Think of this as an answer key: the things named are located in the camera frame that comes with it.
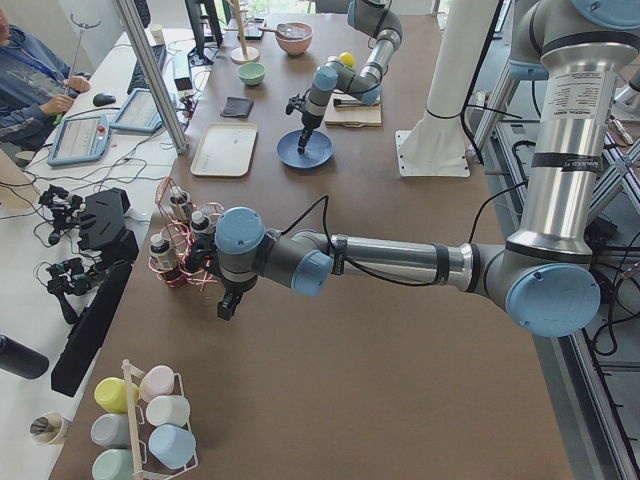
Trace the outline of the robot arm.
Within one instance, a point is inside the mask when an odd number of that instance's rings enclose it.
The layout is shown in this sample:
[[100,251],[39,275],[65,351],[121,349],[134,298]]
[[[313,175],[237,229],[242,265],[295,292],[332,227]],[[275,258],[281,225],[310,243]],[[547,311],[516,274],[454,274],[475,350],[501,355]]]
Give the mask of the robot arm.
[[[179,167],[176,174],[193,197],[228,208],[250,207],[268,226],[294,231],[328,228],[359,237],[450,245],[468,238],[500,241],[509,212],[486,204],[492,189],[503,184],[491,170],[472,165],[466,178],[405,178],[398,171],[393,135],[417,120],[439,49],[440,31],[430,17],[403,18],[403,44],[383,82],[381,126],[329,128],[335,152],[321,167],[296,170],[278,159],[278,139],[300,125],[298,115],[284,112],[288,97],[307,89],[316,66],[329,56],[349,51],[364,59],[369,51],[365,36],[343,15],[309,15],[306,22],[314,36],[298,57],[285,54],[272,38],[262,43],[267,73],[264,86],[250,91],[255,101],[250,119],[258,135],[248,173],[205,179]],[[307,297],[263,278],[229,321],[216,315],[223,292],[218,284],[203,291],[183,288],[166,297],[160,312],[202,341],[239,335],[270,344],[523,337],[488,300],[451,286],[406,287],[346,274],[330,278],[319,295]]]
[[309,141],[317,136],[315,130],[324,120],[333,92],[347,94],[365,105],[375,103],[391,58],[402,44],[401,21],[389,1],[352,1],[347,20],[374,42],[371,53],[360,70],[349,67],[337,56],[330,57],[315,70],[310,88],[288,100],[286,113],[301,113],[302,129],[293,134],[289,147],[295,154],[303,154]]

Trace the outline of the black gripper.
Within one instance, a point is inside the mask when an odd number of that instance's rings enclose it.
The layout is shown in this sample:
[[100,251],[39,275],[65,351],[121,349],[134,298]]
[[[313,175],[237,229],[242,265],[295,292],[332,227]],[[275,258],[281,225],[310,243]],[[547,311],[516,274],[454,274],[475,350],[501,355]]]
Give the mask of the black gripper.
[[217,304],[217,317],[230,321],[242,300],[242,295],[257,283],[257,276],[249,273],[241,279],[232,279],[230,273],[224,273],[212,234],[197,234],[184,257],[184,266],[188,273],[204,270],[217,277],[225,287],[225,296]]
[[285,113],[291,115],[294,110],[302,114],[303,128],[298,139],[297,151],[304,153],[311,139],[313,130],[320,127],[323,120],[323,106],[317,105],[309,95],[296,95],[290,97],[285,108]]

